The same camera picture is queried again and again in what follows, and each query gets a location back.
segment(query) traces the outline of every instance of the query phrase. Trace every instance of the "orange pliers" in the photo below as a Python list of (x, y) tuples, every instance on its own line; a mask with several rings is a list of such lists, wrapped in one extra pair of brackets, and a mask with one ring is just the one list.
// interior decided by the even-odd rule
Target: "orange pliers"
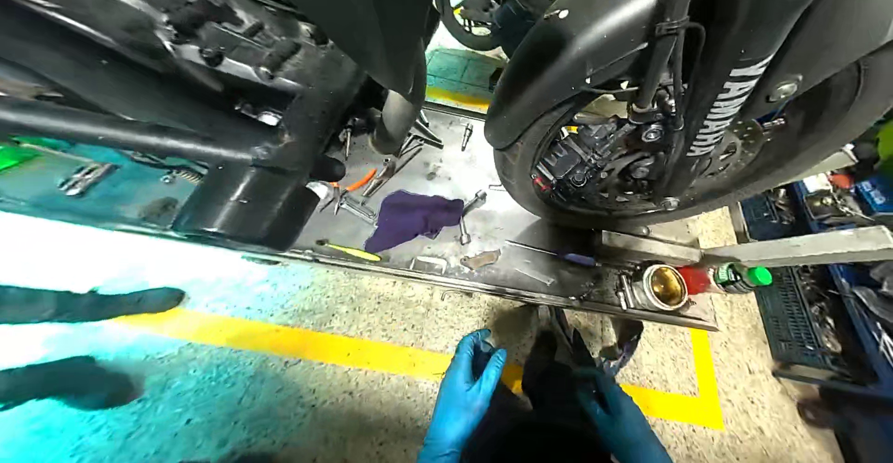
[(369, 184), (369, 182), (372, 181), (373, 177), (375, 177), (375, 169), (372, 169), (369, 172), (367, 172), (365, 175), (363, 175), (363, 178), (360, 179), (359, 181), (357, 181), (349, 186), (346, 186), (344, 188), (342, 188), (341, 185), (338, 183), (329, 183), (332, 186), (332, 196), (331, 196), (331, 198), (329, 198), (328, 201), (326, 201), (326, 203), (323, 206), (320, 207), (320, 211), (324, 210), (326, 206), (331, 205), (331, 203), (333, 201), (335, 201), (335, 198), (341, 199), (341, 195), (344, 194), (345, 192), (355, 192), (356, 190), (362, 188), (366, 184)]

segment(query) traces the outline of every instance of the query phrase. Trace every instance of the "front fender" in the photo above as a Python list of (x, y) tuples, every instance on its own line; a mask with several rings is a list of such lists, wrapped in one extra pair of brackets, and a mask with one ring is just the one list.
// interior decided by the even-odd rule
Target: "front fender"
[(555, 0), (512, 55), (486, 112), (504, 149), (562, 101), (622, 72), (647, 45), (657, 0)]

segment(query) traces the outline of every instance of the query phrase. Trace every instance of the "bottle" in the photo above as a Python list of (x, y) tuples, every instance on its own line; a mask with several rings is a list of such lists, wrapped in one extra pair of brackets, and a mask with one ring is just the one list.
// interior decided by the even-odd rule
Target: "bottle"
[(730, 294), (746, 294), (757, 287), (773, 282), (773, 274), (763, 266), (747, 267), (740, 263), (726, 263), (710, 270), (713, 286)]
[(676, 268), (676, 270), (679, 271), (682, 280), (685, 281), (685, 287), (689, 296), (700, 294), (710, 289), (710, 274), (707, 273), (706, 268), (687, 265)]

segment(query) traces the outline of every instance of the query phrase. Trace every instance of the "metal platform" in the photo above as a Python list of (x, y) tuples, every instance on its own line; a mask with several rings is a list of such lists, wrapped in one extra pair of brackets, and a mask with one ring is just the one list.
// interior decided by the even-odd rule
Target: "metal platform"
[[(426, 146), (373, 195), (367, 205), (378, 211), (385, 196), (397, 190), (463, 200), (484, 190), (487, 193), (486, 203), (465, 218), (472, 236), (471, 243), (460, 245), (459, 228), (448, 227), (434, 240), (418, 237), (382, 252), (380, 262), (363, 261), (316, 245), (317, 240), (325, 239), (334, 244), (362, 249), (363, 242), (373, 233), (372, 225), (346, 211), (335, 216), (333, 206), (328, 206), (313, 216), (292, 252), (274, 258), (300, 259), (461, 291), (485, 292), (529, 303), (717, 330), (709, 295), (695, 296), (695, 304), (671, 313), (622, 309), (615, 294), (616, 270), (574, 265), (547, 254), (507, 245), (506, 240), (515, 240), (553, 251), (567, 249), (569, 245), (585, 249), (591, 248), (592, 242), (601, 238), (602, 233), (581, 233), (580, 230), (550, 225), (521, 208), (507, 192), (499, 191), (493, 149), (486, 144), (480, 119), (431, 109), (426, 109), (426, 113), (432, 132), (443, 140), (445, 148), (441, 150)], [(460, 143), (466, 124), (472, 124), (474, 132), (467, 149), (461, 151)], [(347, 177), (342, 182), (359, 180), (369, 170), (379, 168), (381, 162), (382, 156), (368, 147), (366, 138), (357, 138), (347, 161)], [(653, 238), (698, 247), (697, 237), (688, 230), (687, 222), (658, 225), (651, 230)], [(497, 262), (474, 271), (460, 264), (461, 258), (473, 257), (485, 251), (500, 251)], [(446, 267), (418, 260), (413, 263), (419, 256), (442, 259)], [(545, 284), (519, 270), (543, 280), (553, 279), (553, 282)]]
[[(326, 239), (334, 244), (362, 249), (363, 242), (373, 233), (371, 225), (346, 211), (333, 216), (333, 206), (329, 206), (313, 216), (293, 251), (275, 256), (246, 255), (283, 261), (309, 261), (368, 274), (436, 284), (460, 291), (485, 292), (530, 303), (623, 315), (706, 330), (717, 329), (709, 295), (695, 296), (695, 304), (672, 313), (623, 309), (615, 294), (615, 270), (573, 265), (548, 254), (506, 245), (506, 240), (515, 240), (552, 251), (588, 253), (593, 243), (601, 240), (613, 242), (616, 247), (614, 250), (621, 254), (628, 253), (631, 247), (633, 250), (637, 246), (653, 248), (653, 245), (642, 245), (647, 240), (635, 236), (610, 231), (563, 229), (536, 218), (517, 205), (507, 192), (491, 189), (491, 186), (499, 184), (499, 180), (493, 163), (493, 149), (484, 139), (483, 122), (480, 119), (482, 116), (479, 113), (436, 105), (426, 105), (425, 112), (430, 119), (431, 130), (441, 137), (445, 148), (422, 149), (367, 205), (378, 211), (386, 195), (401, 189), (463, 200), (471, 198), (478, 190), (485, 190), (486, 203), (466, 217), (471, 243), (460, 245), (459, 228), (449, 227), (442, 230), (434, 240), (420, 237), (382, 252), (380, 262), (363, 261), (316, 245), (317, 240)], [(469, 123), (474, 128), (473, 137), (468, 148), (461, 151), (464, 127)], [(56, 184), (82, 163), (71, 158), (46, 155), (0, 173), (0, 209), (39, 218), (183, 240), (167, 226), (179, 206), (194, 190), (194, 184), (182, 179), (173, 182), (165, 180), (163, 170), (134, 164), (111, 149), (77, 145), (70, 153), (96, 161), (113, 162), (120, 165), (120, 169), (96, 184), (85, 196), (71, 198), (57, 190)], [(342, 183), (349, 184), (359, 180), (369, 170), (379, 168), (382, 160), (382, 155), (368, 147), (365, 136), (356, 137), (347, 161), (347, 177)], [(160, 201), (173, 205), (165, 205), (164, 213), (160, 214), (157, 205)], [(153, 219), (147, 219), (147, 210), (154, 210), (150, 214)], [(698, 256), (700, 255), (700, 251), (692, 249), (698, 247), (697, 236), (687, 226), (687, 221), (678, 221), (651, 228), (652, 238), (675, 242), (658, 245), (663, 250), (661, 253), (664, 258), (666, 255), (685, 258), (692, 251), (697, 251)], [(484, 251), (500, 251), (497, 262), (474, 271), (460, 264), (461, 258), (473, 257)], [(418, 260), (413, 264), (418, 256), (442, 259), (439, 262), (443, 268)], [(615, 260), (614, 255), (605, 258), (605, 261)], [(518, 270), (541, 280), (553, 279), (553, 282), (544, 284)]]

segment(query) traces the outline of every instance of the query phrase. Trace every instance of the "concrete floor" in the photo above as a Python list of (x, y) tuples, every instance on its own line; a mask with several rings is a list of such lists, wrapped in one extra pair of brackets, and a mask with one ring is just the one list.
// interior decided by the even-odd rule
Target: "concrete floor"
[[(724, 209), (692, 227), (702, 246), (734, 241)], [(0, 230), (0, 284), (102, 292), (171, 285), (187, 291), (186, 309), (203, 314), (444, 354), (464, 333), (490, 327), (518, 362), (530, 347), (529, 309), (492, 296), (308, 265), (258, 265), (233, 252), (6, 214)], [(829, 434), (799, 420), (793, 389), (771, 377), (753, 297), (714, 296), (713, 304), (721, 331), (710, 333), (709, 346), (724, 429), (650, 417), (673, 459), (840, 460)], [(611, 340), (604, 317), (571, 318), (590, 349)], [(0, 412), (2, 461), (176, 462), (248, 450), (284, 461), (413, 461), (438, 387), (412, 375), (235, 350), (238, 336), (231, 346), (209, 346), (120, 322), (0, 325), (0, 341), (0, 367), (91, 354), (143, 384), (139, 400), (115, 410), (42, 400)], [(646, 324), (620, 380), (697, 397), (689, 331)], [(36, 448), (48, 452), (38, 456)]]

